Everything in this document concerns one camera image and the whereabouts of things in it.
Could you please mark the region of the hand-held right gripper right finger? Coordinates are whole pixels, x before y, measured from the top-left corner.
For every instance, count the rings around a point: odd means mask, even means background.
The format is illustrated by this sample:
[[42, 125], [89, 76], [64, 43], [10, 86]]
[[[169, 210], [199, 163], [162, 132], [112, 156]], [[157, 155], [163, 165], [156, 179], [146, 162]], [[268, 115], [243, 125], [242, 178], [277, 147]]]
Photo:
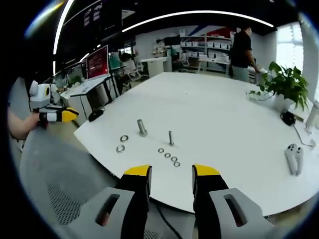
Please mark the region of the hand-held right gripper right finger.
[[192, 166], [193, 210], [200, 239], [269, 239], [274, 226], [261, 207], [237, 188], [229, 188], [219, 171]]

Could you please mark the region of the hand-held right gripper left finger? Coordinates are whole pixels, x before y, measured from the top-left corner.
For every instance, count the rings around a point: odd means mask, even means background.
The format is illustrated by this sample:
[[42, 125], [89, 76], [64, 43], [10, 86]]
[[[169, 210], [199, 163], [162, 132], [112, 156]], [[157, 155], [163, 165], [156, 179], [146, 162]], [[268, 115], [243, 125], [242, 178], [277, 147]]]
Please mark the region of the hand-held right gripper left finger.
[[124, 172], [115, 187], [107, 187], [81, 209], [67, 226], [71, 239], [141, 239], [149, 212], [152, 166]]

